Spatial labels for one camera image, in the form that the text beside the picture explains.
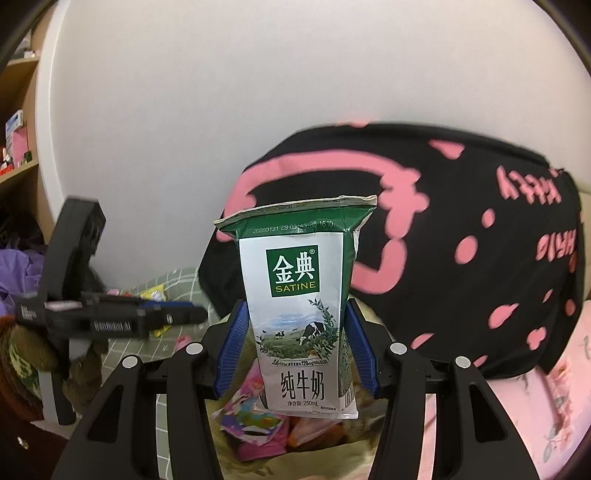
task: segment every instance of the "purple fabric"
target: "purple fabric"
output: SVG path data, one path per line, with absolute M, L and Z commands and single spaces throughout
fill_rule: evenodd
M 14 315 L 16 298 L 37 291 L 43 260 L 33 250 L 0 250 L 0 316 Z

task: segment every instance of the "brown plush toy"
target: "brown plush toy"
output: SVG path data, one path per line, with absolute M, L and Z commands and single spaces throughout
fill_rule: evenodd
M 85 356 L 70 364 L 62 389 L 80 414 L 100 389 L 100 355 L 107 350 L 107 341 L 94 342 Z M 53 372 L 57 367 L 55 350 L 43 337 L 16 325 L 12 316 L 0 317 L 0 394 L 19 418 L 43 419 L 37 372 Z

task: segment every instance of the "black and pink fabric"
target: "black and pink fabric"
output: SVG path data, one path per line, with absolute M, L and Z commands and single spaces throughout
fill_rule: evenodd
M 552 369 L 579 317 L 584 245 L 570 175 L 544 157 L 438 127 L 313 128 L 246 168 L 223 216 L 338 195 L 378 195 L 352 293 L 398 341 L 487 378 Z M 238 252 L 217 231 L 199 269 L 221 316 L 244 297 Z

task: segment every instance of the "white wall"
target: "white wall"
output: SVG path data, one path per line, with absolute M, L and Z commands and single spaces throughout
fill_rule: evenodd
M 468 129 L 591 183 L 591 82 L 531 0 L 71 0 L 54 30 L 41 165 L 100 199 L 111 285 L 198 264 L 241 170 L 315 124 Z

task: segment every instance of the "black and white cow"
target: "black and white cow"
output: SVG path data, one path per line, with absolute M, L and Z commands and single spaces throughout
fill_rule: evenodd
M 323 322 L 310 322 L 304 329 L 304 335 L 300 337 L 300 345 L 306 340 L 312 340 L 326 331 L 326 325 Z

